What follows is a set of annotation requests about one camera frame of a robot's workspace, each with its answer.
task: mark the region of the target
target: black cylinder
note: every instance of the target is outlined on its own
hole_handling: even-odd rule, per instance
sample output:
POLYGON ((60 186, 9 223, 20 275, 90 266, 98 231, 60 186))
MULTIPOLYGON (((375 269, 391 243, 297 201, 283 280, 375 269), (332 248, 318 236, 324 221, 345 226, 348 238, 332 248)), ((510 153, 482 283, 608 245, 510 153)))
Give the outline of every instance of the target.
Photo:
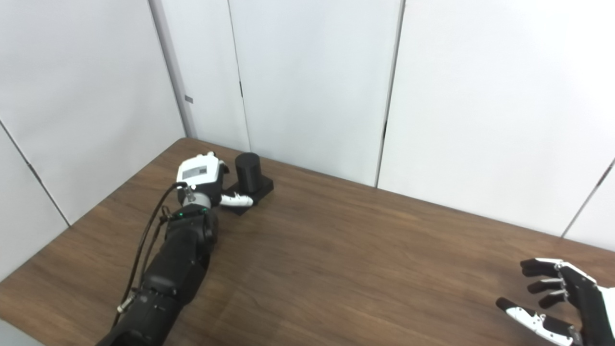
POLYGON ((239 192, 244 194, 256 193, 263 188, 263 175, 261 173, 261 158, 254 153, 243 153, 235 159, 239 192))

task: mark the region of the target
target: robotic arm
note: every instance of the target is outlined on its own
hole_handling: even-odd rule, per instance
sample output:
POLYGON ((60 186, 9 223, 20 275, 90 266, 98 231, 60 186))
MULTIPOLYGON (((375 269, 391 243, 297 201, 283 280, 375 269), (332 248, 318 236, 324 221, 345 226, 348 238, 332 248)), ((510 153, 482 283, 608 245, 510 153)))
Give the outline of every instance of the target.
POLYGON ((175 185, 182 207, 161 217, 161 225, 167 224, 165 241, 133 294, 117 308, 124 317, 97 346, 161 346, 165 342, 181 309, 193 300, 205 278, 218 238, 218 217, 212 208, 254 203, 249 196, 223 193, 228 172, 213 152, 180 165, 175 185))
POLYGON ((538 302, 541 308, 569 302, 579 310, 583 327, 577 331, 565 321, 499 298, 496 305, 507 315, 559 346, 615 345, 615 288, 598 286, 591 276, 560 259, 524 260, 521 268, 525 276, 548 277, 528 286, 533 294, 552 290, 538 302))

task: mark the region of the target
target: white wall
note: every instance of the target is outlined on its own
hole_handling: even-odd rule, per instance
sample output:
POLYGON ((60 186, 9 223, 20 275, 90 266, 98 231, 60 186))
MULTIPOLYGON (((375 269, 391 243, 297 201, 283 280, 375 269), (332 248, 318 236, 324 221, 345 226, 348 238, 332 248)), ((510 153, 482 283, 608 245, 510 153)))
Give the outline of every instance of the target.
POLYGON ((614 7, 408 1, 378 186, 562 234, 615 156, 614 7))
POLYGON ((615 173, 613 169, 596 189, 565 238, 615 251, 615 173))
POLYGON ((0 320, 0 338, 6 345, 11 346, 43 346, 29 335, 2 320, 0 320))
POLYGON ((0 119, 71 223, 183 137, 147 1, 3 1, 0 47, 0 119))
POLYGON ((0 163, 2 281, 59 235, 67 224, 1 127, 0 163))
POLYGON ((190 135, 250 151, 227 0, 153 0, 152 6, 190 135))
POLYGON ((373 186, 399 0, 230 0, 252 151, 373 186))

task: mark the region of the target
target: cable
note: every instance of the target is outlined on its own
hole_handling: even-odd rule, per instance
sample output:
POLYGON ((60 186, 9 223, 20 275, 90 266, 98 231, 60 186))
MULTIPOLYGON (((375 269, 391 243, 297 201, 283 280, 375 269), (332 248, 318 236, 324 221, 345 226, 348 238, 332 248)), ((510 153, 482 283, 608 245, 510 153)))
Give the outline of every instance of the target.
POLYGON ((143 278, 145 277, 145 270, 148 267, 149 255, 152 252, 152 248, 154 247, 156 240, 158 239, 158 233, 160 233, 161 226, 165 224, 167 221, 169 221, 169 218, 171 217, 171 210, 169 209, 169 207, 162 206, 161 210, 162 210, 162 216, 160 216, 160 222, 158 223, 158 226, 156 226, 156 230, 154 231, 152 240, 149 243, 148 250, 145 253, 145 258, 143 259, 143 263, 141 264, 141 275, 139 277, 139 285, 138 285, 139 287, 143 285, 143 278))
MULTIPOLYGON (((171 193, 171 191, 177 189, 178 187, 185 188, 187 186, 188 184, 185 182, 177 182, 177 183, 171 184, 171 186, 167 189, 164 195, 162 195, 162 198, 156 205, 156 208, 154 209, 154 212, 149 218, 148 224, 147 226, 145 226, 145 229, 143 230, 143 234, 141 235, 141 240, 139 241, 139 246, 137 247, 137 254, 135 256, 135 261, 132 264, 132 269, 130 271, 130 278, 128 279, 128 284, 126 285, 126 290, 124 290, 124 295, 122 296, 122 300, 120 301, 120 304, 126 301, 126 298, 128 297, 128 293, 130 293, 130 287, 132 286, 132 281, 134 281, 135 274, 137 273, 137 267, 139 266, 139 258, 141 257, 141 251, 143 250, 145 239, 148 236, 149 229, 151 228, 152 223, 154 223, 154 219, 156 218, 156 215, 158 215, 158 211, 160 210, 162 203, 164 203, 164 200, 167 199, 167 196, 169 195, 169 193, 171 193)), ((117 322, 119 321, 119 315, 120 315, 119 312, 116 313, 115 319, 113 319, 113 325, 111 326, 112 328, 117 325, 117 322)))
POLYGON ((152 236, 152 240, 149 242, 148 250, 145 252, 145 258, 143 259, 143 263, 141 264, 141 275, 139 276, 139 287, 143 284, 143 277, 145 276, 145 269, 148 267, 149 254, 152 252, 152 248, 154 247, 154 243, 156 239, 158 239, 158 233, 160 233, 160 228, 164 224, 163 221, 158 223, 156 226, 156 230, 154 230, 154 234, 152 236))

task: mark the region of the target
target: wooden table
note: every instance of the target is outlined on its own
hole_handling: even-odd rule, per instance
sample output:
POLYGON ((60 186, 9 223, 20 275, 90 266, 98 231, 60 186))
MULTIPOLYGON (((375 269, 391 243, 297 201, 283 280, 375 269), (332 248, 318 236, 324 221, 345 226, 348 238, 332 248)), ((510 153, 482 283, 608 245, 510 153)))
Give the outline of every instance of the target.
MULTIPOLYGON (((230 166, 238 154, 172 145, 0 284, 0 318, 46 345, 98 342, 159 197, 183 160, 209 150, 230 166)), ((612 252, 268 159, 262 167, 276 189, 241 217, 218 213, 209 272, 166 345, 547 345, 494 305, 506 296, 538 307, 520 260, 565 257, 615 284, 612 252)), ((551 311, 576 321, 572 308, 551 311)))

